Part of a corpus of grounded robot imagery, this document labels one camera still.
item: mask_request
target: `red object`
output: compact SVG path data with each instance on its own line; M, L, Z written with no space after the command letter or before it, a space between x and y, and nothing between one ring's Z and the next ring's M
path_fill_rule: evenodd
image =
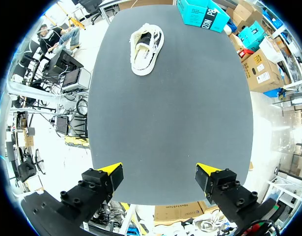
M238 55L240 56L240 58L243 58L244 55L246 55L246 54L252 55L252 54L254 54L254 51L251 51L251 50L249 50L249 49L247 49L247 48L244 48L244 49L242 49L242 50L238 53Z

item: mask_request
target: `shelving unit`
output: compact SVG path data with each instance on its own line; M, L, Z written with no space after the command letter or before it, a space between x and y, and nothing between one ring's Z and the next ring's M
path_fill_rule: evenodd
M255 4L255 5L257 5L257 6L261 7L261 8L266 8L266 10L268 12L270 12L272 15L274 15L274 17L276 19L279 19L278 16L276 16L275 13L272 10L270 10L262 1L255 0L255 1L253 1L253 4ZM289 76L290 76L290 80L292 81L292 83L289 84L289 85L285 85L283 88L284 89L289 89L289 88L298 87L298 86L302 85L302 67L300 66L300 64L298 62L298 59L296 57L296 56L298 56L301 59L301 61L302 61L302 49L300 48L299 44L297 43L295 37L291 34L291 32L288 30L288 28L287 28L287 26L285 24L283 24L281 27L279 27L277 29L273 25L273 23L266 16L263 15L263 19L274 30L274 32L272 34L272 37L276 38L276 37L280 36L281 39L283 40L284 44L289 48L289 50L292 53L292 56L294 58L294 66L296 67L296 70L297 70L298 75L299 75L299 80L295 81L294 78L293 78L293 76L292 76L291 70L290 70L290 68L289 68L289 66L287 64L287 60L285 59L283 61L283 64L284 64L285 69L287 70L287 74L289 74ZM298 48L298 50L300 52L299 55L298 55L297 52L294 52L294 50L292 49L292 47L290 46L290 44L284 38L284 36L282 35L283 32L286 32L290 36L290 40L296 46L296 48Z
M284 222L280 220L276 222L282 233L302 205L302 186L280 176L275 176L271 181L267 181L267 183L269 184L269 188L262 202L278 194L276 202L280 200L292 209Z

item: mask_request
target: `man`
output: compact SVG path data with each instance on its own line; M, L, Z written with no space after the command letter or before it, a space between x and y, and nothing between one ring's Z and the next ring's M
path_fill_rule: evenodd
M73 54L75 48L79 48L79 35L80 29L78 27L62 29L55 27L53 29L47 29L47 25L43 24L38 33L40 40L40 47L42 52L53 52L55 54L61 52L61 50L66 51L69 55ZM70 49L67 49L64 45L71 38Z

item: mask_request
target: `gray table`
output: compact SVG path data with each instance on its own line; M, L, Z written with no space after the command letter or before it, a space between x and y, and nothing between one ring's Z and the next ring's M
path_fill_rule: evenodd
M131 71L132 32L148 22L165 42L151 74ZM245 74L228 36L183 24L176 6L120 11L95 63L88 132L94 168L117 162L124 180L113 200L168 205L202 200L201 162L230 168L245 182L252 108Z

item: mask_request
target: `white floor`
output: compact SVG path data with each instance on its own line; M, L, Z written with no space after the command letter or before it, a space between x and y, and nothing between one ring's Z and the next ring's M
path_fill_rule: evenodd
M97 54L108 24L100 17L95 25L86 23L86 30L80 32L81 49L75 58L92 72ZM294 128L296 116L284 113L280 108L272 106L272 98L251 92L253 107L254 134L251 161L253 171L249 171L245 187L257 191L259 199L265 194L266 181L273 177L275 167L281 162L290 168L292 146L294 143ZM32 126L35 127L35 147L45 161L46 175L41 175L44 188L55 198L60 199L59 193L75 186L81 179L81 173L92 167L89 149L69 147L64 139L59 138L54 128L41 116L35 115ZM152 220L154 207L139 206L138 214L146 221Z

